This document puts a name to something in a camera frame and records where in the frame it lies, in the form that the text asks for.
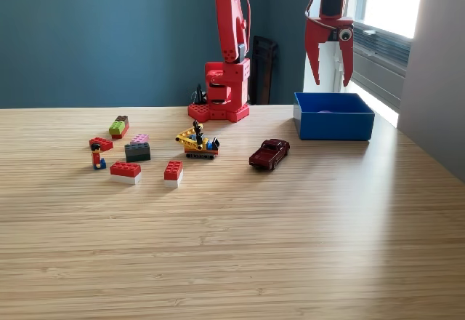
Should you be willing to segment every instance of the lego vehicle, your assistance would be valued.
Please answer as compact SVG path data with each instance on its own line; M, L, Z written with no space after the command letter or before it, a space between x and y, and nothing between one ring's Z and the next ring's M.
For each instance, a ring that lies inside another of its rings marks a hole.
M253 167L275 169L284 156L288 155L290 148L289 142L285 140L265 140L248 163Z
M186 157L193 159L214 159L219 153L219 141L210 141L201 133L203 125L196 120L193 127L186 129L176 136L176 141L183 144Z

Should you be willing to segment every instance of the teal wall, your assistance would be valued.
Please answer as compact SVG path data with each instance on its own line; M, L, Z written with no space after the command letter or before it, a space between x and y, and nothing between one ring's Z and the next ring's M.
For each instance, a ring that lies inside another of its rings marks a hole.
M272 103L302 90L307 1L251 0ZM0 108L187 105L220 60L214 0L0 0Z

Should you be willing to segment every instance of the red robot arm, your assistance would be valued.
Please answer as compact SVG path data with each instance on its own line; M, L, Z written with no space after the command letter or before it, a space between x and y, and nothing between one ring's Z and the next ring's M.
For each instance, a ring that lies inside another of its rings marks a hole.
M342 18L345 0L321 0L320 17L307 15L305 47L317 84L319 44L339 41L344 60L344 85L353 71L353 21ZM217 0L217 17L223 63L206 64L207 105L192 104L189 115L199 122L227 119L237 122L249 114L247 105L250 60L250 4L248 20L243 17L240 0Z

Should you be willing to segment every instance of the dark red toy car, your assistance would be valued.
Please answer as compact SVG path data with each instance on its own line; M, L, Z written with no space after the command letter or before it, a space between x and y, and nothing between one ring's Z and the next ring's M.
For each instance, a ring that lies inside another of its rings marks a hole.
M278 162L288 155L291 146L285 140L265 140L258 151L248 160L254 167L275 169Z

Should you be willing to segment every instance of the blue plastic bin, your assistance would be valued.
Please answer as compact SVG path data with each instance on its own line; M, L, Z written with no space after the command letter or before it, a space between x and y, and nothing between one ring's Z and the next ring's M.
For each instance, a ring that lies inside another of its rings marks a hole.
M301 140L370 140L375 113L356 93L296 93Z

